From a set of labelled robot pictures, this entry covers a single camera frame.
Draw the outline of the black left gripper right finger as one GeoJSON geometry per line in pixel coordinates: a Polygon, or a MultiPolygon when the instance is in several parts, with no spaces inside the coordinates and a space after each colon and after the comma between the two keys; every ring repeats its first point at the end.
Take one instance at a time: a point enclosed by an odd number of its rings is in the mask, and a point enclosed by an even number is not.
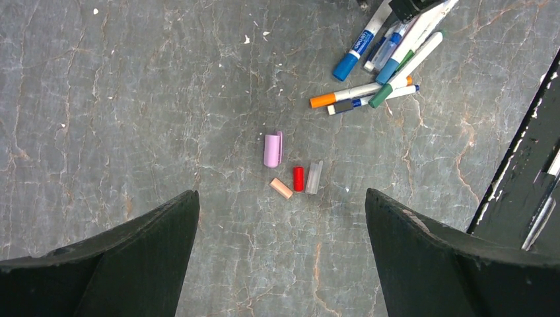
{"type": "Polygon", "coordinates": [[[559,258],[474,237],[372,188],[365,215],[389,315],[559,315],[559,258]]]}

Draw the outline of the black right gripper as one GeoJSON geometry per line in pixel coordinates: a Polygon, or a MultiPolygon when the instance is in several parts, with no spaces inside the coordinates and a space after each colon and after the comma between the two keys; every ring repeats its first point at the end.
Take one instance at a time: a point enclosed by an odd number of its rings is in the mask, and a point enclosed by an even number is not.
{"type": "Polygon", "coordinates": [[[389,6],[400,22],[409,22],[444,2],[445,0],[391,0],[389,6]]]}

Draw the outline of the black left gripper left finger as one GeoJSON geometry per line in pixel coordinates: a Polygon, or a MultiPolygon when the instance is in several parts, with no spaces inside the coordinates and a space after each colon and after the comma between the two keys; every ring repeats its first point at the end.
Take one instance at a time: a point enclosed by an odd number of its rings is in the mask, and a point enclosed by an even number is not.
{"type": "Polygon", "coordinates": [[[3,260],[1,315],[175,315],[199,210],[188,190],[80,242],[3,260]]]}

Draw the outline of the blue capped white marker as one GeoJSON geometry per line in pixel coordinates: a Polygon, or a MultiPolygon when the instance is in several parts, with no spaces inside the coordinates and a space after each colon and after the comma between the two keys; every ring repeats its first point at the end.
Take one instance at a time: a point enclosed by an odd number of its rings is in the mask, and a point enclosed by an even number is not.
{"type": "Polygon", "coordinates": [[[374,37],[392,12],[389,2],[389,0],[381,2],[372,18],[361,32],[360,36],[353,44],[352,48],[337,64],[336,68],[332,72],[332,75],[337,80],[344,81],[360,60],[361,56],[366,52],[374,37]]]}

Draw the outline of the clear pen cap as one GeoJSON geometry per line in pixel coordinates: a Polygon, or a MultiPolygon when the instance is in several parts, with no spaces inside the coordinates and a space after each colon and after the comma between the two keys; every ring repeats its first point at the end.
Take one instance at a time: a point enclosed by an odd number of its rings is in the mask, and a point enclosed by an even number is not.
{"type": "Polygon", "coordinates": [[[318,162],[312,162],[308,170],[308,178],[306,183],[305,193],[310,195],[315,195],[318,192],[318,187],[320,183],[320,176],[322,173],[323,160],[318,162]]]}

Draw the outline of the peach marker cap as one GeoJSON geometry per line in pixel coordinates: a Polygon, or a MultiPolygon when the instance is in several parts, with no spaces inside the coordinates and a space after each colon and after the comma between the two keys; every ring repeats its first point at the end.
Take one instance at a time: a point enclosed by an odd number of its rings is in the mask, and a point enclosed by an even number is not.
{"type": "Polygon", "coordinates": [[[269,185],[285,199],[290,199],[293,196],[293,191],[289,189],[282,181],[278,178],[272,179],[269,185]]]}

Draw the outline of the red marker cap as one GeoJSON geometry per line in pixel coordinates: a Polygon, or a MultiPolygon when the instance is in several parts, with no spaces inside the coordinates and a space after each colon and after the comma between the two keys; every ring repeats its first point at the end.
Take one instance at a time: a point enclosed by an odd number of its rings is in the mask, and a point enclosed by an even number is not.
{"type": "Polygon", "coordinates": [[[304,168],[302,166],[293,168],[293,190],[296,192],[304,190],[304,168]]]}

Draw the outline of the pink highlighter cap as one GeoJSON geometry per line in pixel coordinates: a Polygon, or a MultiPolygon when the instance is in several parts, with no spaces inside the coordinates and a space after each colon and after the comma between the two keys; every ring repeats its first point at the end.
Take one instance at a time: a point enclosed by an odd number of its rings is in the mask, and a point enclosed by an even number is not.
{"type": "Polygon", "coordinates": [[[263,164],[268,168],[277,168],[282,162],[283,132],[265,135],[263,164]]]}

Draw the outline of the clear blue capped pen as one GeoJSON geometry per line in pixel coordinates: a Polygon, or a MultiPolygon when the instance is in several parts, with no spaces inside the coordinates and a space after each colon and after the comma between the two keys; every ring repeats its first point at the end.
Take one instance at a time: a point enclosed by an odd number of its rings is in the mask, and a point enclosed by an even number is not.
{"type": "Polygon", "coordinates": [[[400,44],[410,24],[413,24],[413,22],[397,22],[394,26],[389,27],[381,41],[374,45],[374,49],[367,57],[363,68],[368,72],[380,72],[400,44]]]}

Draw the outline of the orange capped white marker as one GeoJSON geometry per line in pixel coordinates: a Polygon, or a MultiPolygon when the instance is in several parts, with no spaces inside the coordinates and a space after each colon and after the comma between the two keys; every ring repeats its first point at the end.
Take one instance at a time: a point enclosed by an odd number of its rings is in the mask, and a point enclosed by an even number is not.
{"type": "MultiPolygon", "coordinates": [[[[337,103],[350,101],[352,106],[356,105],[356,100],[360,102],[360,105],[368,105],[369,100],[382,88],[384,84],[370,83],[366,85],[361,85],[358,87],[353,87],[345,90],[339,90],[337,92],[332,92],[329,94],[323,94],[321,96],[312,97],[310,99],[311,108],[322,108],[331,107],[333,108],[337,103]]],[[[403,80],[401,84],[398,84],[399,89],[396,89],[387,99],[397,98],[401,96],[407,96],[409,94],[414,94],[419,91],[419,86],[413,83],[410,76],[406,80],[403,80]]]]}

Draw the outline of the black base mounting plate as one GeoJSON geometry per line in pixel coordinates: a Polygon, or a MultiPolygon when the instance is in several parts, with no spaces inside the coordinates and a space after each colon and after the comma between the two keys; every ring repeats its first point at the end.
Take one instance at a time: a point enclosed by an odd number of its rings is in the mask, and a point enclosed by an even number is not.
{"type": "Polygon", "coordinates": [[[559,255],[559,57],[555,56],[467,229],[501,246],[559,255]]]}

